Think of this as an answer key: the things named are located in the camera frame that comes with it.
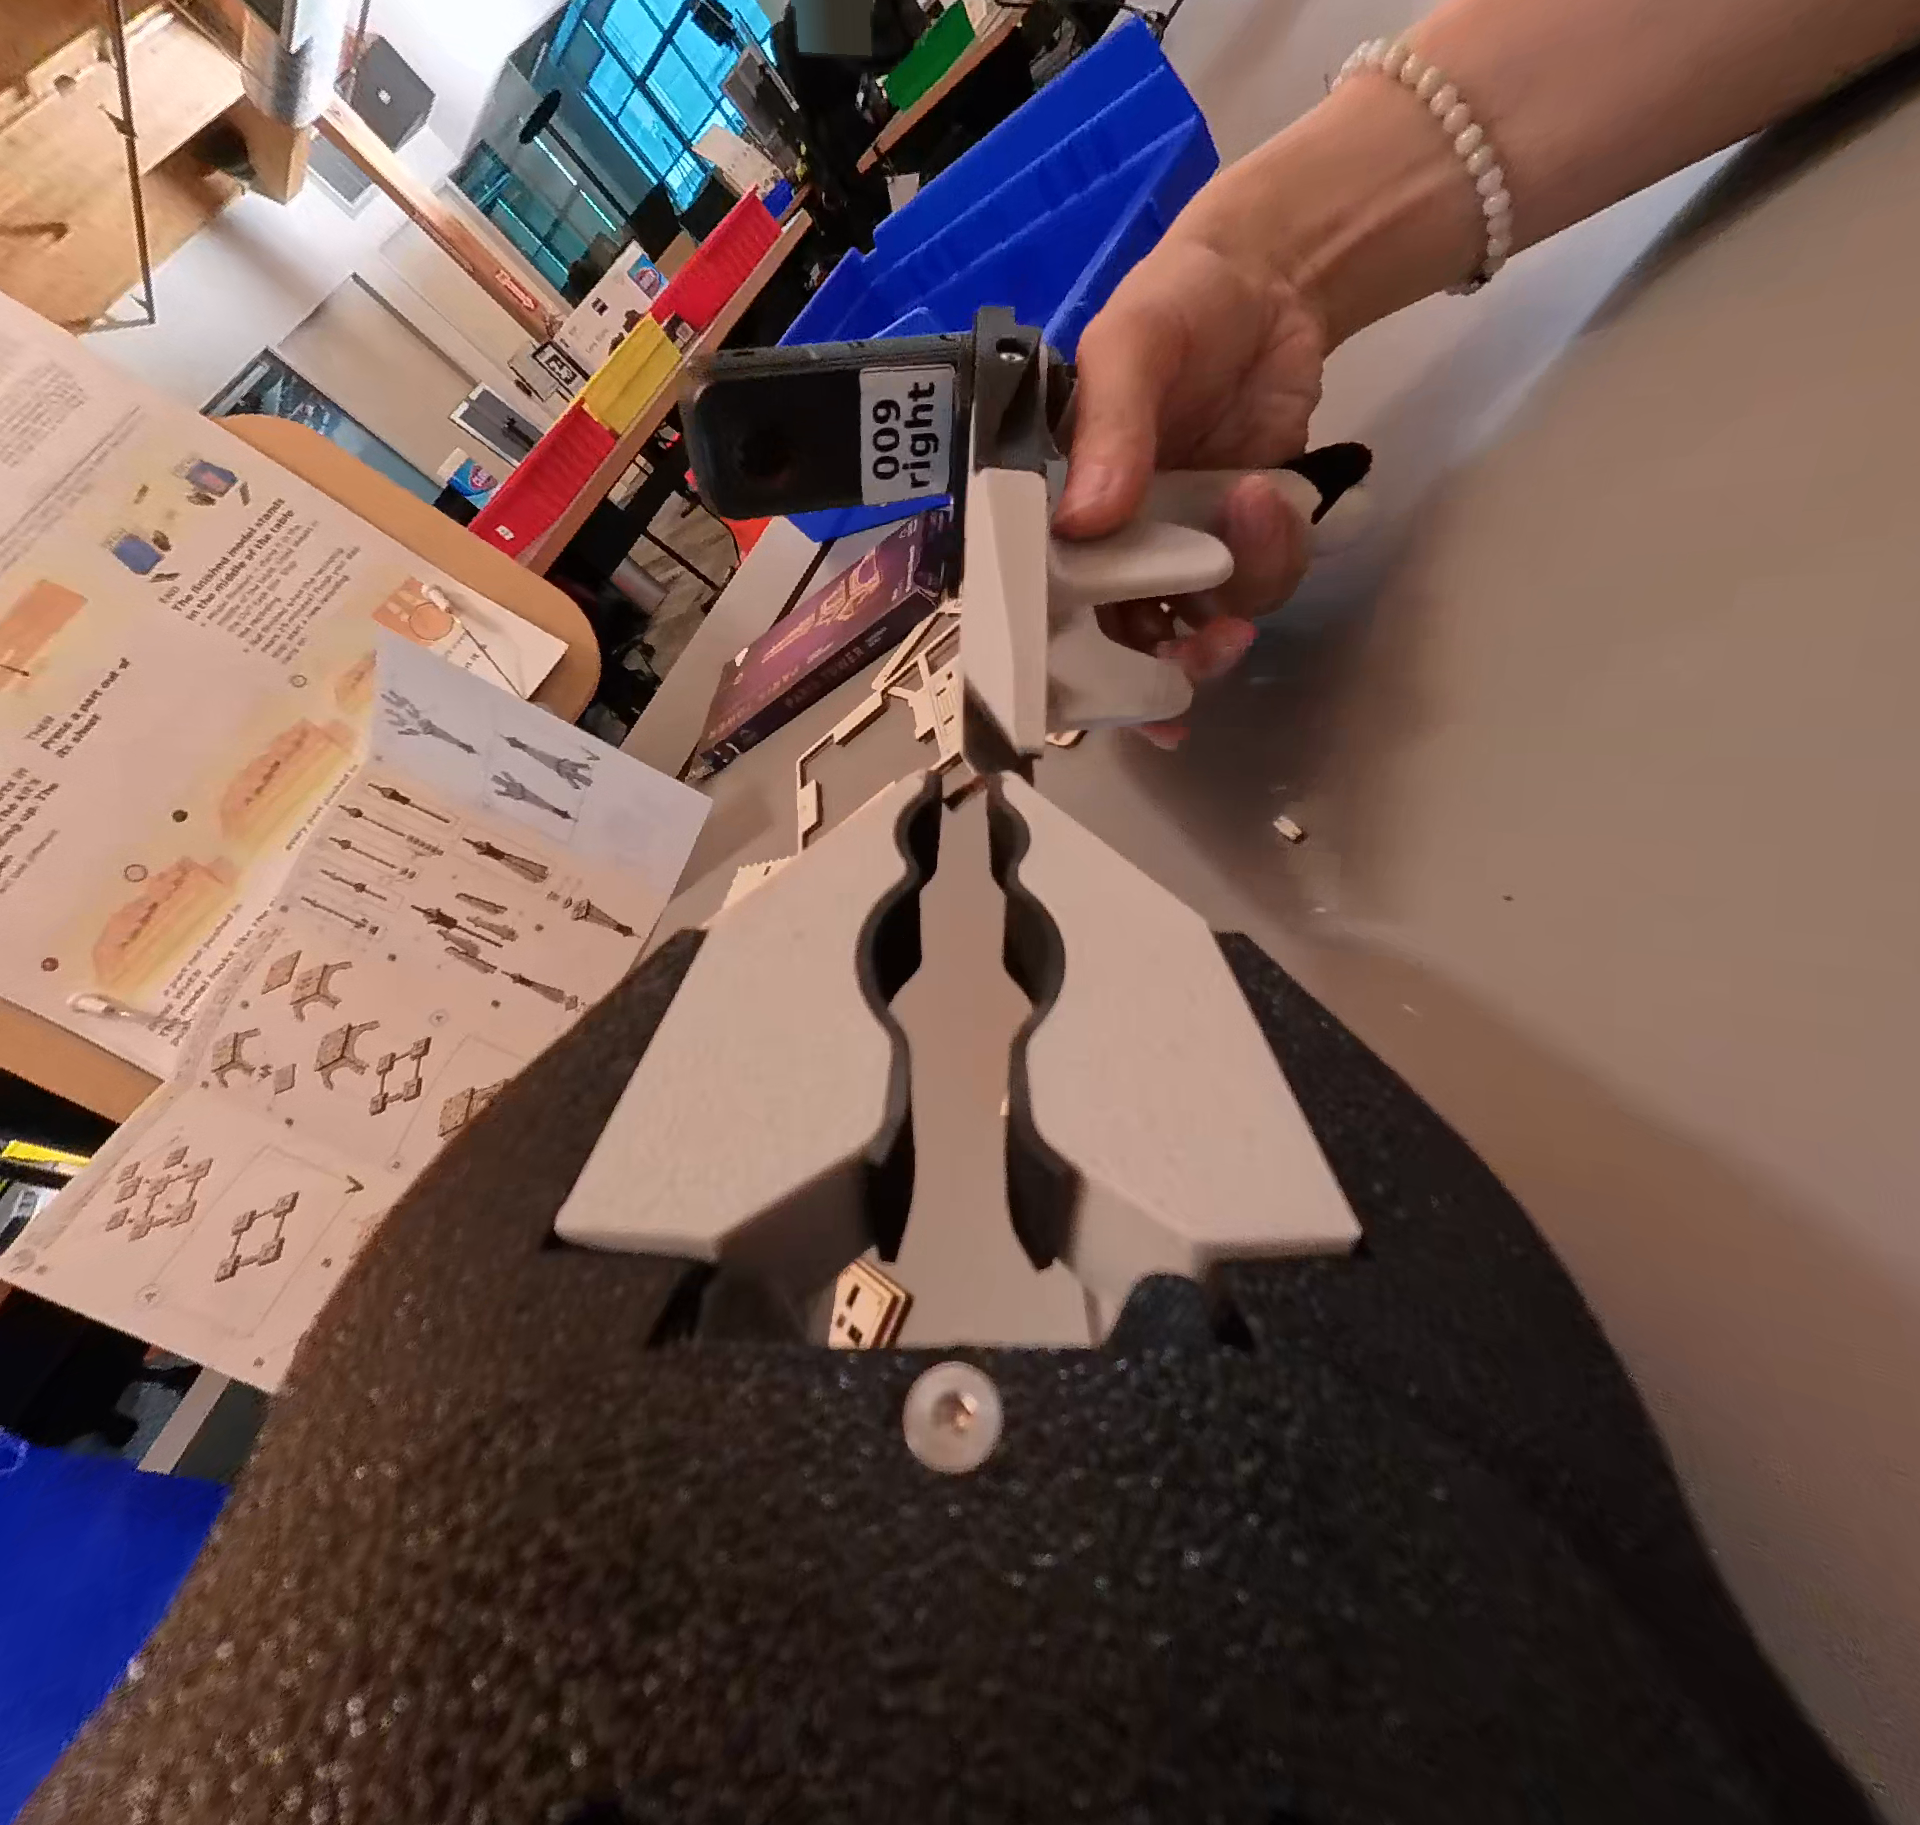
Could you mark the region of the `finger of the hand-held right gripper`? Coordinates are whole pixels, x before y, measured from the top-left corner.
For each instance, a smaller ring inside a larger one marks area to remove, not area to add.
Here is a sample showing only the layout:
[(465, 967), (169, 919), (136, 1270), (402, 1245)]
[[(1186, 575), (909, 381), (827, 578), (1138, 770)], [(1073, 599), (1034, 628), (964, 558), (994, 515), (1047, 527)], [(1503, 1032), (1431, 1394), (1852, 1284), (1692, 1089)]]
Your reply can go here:
[(977, 776), (1028, 776), (1047, 731), (1047, 542), (1043, 473), (971, 475), (962, 578), (962, 754)]

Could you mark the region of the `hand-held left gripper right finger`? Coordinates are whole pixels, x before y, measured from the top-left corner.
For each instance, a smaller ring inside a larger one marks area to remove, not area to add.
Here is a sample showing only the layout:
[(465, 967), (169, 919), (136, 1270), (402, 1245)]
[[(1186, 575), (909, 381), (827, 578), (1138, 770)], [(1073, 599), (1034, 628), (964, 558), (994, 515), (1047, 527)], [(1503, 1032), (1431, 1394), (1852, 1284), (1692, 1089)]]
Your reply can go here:
[(1149, 1280), (1346, 1257), (1360, 1225), (1208, 924), (1020, 779), (989, 785), (1008, 1049), (1004, 1199), (1112, 1333)]

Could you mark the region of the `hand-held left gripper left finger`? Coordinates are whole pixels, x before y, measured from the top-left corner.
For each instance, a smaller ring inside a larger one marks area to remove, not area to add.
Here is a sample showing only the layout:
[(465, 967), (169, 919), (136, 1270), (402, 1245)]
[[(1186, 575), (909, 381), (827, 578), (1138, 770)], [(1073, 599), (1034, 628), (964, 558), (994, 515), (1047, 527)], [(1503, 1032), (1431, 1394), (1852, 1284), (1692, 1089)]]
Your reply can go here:
[(722, 1269), (900, 1254), (914, 1193), (911, 1046), (933, 774), (877, 793), (705, 927), (555, 1236)]

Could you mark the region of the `person's right forearm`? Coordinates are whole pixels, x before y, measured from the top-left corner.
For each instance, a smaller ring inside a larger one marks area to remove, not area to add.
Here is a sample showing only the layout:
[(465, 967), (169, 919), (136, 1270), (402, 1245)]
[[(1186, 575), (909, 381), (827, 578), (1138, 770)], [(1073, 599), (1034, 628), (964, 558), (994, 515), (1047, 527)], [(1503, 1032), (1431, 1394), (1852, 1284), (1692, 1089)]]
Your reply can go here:
[(1915, 49), (1918, 0), (1447, 0), (1364, 41), (1437, 123), (1483, 227), (1468, 296), (1517, 252)]

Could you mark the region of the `person's right hand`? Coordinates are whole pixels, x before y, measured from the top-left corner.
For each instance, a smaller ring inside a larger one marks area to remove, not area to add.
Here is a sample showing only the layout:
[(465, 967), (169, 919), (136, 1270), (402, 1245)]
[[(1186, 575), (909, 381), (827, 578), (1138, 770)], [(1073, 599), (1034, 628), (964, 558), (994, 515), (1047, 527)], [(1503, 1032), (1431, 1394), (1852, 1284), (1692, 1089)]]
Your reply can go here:
[(1188, 686), (1244, 658), (1307, 573), (1307, 527), (1259, 471), (1303, 454), (1332, 352), (1465, 276), (1483, 250), (1437, 123), (1357, 76), (1208, 180), (1087, 326), (1053, 524), (1078, 542), (1139, 515), (1155, 475), (1227, 471), (1234, 559), (1212, 592), (1129, 599), (1101, 628)]

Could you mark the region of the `wooden puzzle sheet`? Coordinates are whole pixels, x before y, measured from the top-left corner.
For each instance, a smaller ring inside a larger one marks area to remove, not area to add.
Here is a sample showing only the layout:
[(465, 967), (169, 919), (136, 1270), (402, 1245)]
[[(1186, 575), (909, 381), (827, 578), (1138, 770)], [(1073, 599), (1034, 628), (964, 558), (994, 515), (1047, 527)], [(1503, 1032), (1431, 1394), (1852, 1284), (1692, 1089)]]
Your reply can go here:
[(870, 699), (855, 705), (828, 733), (813, 740), (794, 759), (794, 851), (804, 853), (810, 837), (823, 826), (825, 799), (823, 787), (813, 779), (811, 768), (828, 747), (844, 747), (866, 727), (877, 723), (884, 710), (904, 700), (914, 713), (914, 738), (931, 738), (931, 702), (929, 687), (937, 680), (931, 655), (957, 637), (962, 620), (962, 602), (954, 595), (941, 602), (922, 623), (916, 623), (877, 668), (870, 683)]

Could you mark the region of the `yellow storage bin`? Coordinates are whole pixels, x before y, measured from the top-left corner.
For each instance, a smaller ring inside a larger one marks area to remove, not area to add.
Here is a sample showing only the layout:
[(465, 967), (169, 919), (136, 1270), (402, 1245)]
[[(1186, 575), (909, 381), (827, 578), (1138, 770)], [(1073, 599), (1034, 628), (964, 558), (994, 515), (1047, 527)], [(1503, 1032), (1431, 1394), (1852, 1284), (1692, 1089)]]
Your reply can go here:
[(681, 350), (661, 324), (644, 315), (587, 377), (579, 405), (613, 435), (641, 416), (657, 392), (673, 387)]

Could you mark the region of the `purple puzzle box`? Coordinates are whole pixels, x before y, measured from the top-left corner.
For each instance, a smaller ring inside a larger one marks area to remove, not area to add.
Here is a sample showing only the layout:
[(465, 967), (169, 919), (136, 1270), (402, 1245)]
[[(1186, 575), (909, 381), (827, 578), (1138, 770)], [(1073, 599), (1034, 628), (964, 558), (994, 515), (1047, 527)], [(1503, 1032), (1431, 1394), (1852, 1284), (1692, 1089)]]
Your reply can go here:
[(689, 756), (705, 782), (870, 665), (893, 654), (957, 589), (962, 536), (949, 506), (906, 516), (722, 671)]

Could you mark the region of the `red storage bin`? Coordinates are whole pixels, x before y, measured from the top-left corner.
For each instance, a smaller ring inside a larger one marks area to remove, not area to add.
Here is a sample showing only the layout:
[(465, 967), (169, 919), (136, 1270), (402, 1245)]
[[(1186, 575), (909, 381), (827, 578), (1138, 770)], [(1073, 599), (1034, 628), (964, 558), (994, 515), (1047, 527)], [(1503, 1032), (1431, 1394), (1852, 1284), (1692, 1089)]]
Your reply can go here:
[(705, 332), (778, 242), (780, 220), (764, 197), (741, 197), (667, 282), (649, 318), (667, 331), (683, 324)]
[(583, 403), (570, 405), (493, 490), (467, 531), (510, 559), (525, 559), (613, 447), (615, 429)]

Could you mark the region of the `square wooden piece with holes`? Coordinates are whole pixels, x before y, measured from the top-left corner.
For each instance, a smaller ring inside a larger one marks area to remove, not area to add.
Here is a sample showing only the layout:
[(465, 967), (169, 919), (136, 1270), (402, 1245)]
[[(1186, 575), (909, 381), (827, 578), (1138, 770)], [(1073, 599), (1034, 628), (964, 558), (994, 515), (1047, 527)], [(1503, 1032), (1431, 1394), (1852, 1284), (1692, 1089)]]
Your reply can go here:
[(839, 1352), (892, 1349), (913, 1303), (913, 1295), (881, 1263), (863, 1257), (849, 1261), (833, 1285), (827, 1348)]

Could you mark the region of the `white folded instruction sheet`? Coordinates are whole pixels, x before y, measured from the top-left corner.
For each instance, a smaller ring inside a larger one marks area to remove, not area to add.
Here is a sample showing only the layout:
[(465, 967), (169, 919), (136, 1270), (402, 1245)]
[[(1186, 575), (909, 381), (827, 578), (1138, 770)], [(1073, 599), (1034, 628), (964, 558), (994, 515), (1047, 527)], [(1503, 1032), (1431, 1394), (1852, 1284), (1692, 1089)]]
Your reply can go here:
[(4, 1251), (48, 1305), (262, 1391), (444, 1146), (636, 964), (709, 801), (390, 641), (345, 785), (177, 1073)]

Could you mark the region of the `large illustrated instruction booklet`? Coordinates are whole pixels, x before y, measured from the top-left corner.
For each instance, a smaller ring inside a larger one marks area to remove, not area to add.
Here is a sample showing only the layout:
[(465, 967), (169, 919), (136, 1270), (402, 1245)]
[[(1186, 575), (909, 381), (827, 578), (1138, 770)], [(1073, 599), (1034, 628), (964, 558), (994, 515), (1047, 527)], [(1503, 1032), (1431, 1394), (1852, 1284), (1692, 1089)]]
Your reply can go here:
[[(370, 522), (415, 559), (478, 592), (528, 626), (561, 639), (563, 655), (532, 700), (572, 724), (600, 682), (598, 639), (583, 609), (539, 573), (498, 554), (427, 501), (394, 486), (324, 435), (268, 416), (224, 416), (219, 425), (339, 506)], [(59, 1100), (64, 1108), (117, 1124), (158, 1089), (158, 1077), (109, 1049), (4, 1000), (1, 1072)]]

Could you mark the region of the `white paper card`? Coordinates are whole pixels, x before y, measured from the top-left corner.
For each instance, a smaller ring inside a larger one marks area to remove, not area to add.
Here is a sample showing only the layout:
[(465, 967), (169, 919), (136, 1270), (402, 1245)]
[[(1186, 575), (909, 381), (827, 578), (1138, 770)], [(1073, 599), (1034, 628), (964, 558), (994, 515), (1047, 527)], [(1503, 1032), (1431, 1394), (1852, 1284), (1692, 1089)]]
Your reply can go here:
[(568, 651), (561, 637), (453, 580), (408, 577), (374, 602), (372, 620), (411, 647), (522, 700), (559, 671)]

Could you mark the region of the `instruction booklet with yellow pictures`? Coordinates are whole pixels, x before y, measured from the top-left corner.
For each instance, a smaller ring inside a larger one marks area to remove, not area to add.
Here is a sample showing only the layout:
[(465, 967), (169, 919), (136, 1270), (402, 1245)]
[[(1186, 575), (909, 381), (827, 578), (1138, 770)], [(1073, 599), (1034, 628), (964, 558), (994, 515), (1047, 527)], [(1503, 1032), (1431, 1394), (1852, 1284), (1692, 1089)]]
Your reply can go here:
[(169, 1076), (358, 753), (400, 561), (16, 303), (1, 347), (4, 1000)]

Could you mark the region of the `wooden shelf unit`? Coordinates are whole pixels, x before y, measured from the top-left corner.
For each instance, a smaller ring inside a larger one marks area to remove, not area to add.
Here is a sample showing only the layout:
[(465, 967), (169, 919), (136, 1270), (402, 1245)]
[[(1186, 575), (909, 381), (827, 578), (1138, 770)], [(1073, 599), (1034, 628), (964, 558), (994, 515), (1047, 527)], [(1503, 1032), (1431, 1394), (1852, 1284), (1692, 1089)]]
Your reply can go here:
[(1, 0), (1, 288), (66, 332), (157, 324), (157, 268), (300, 194), (370, 0)]

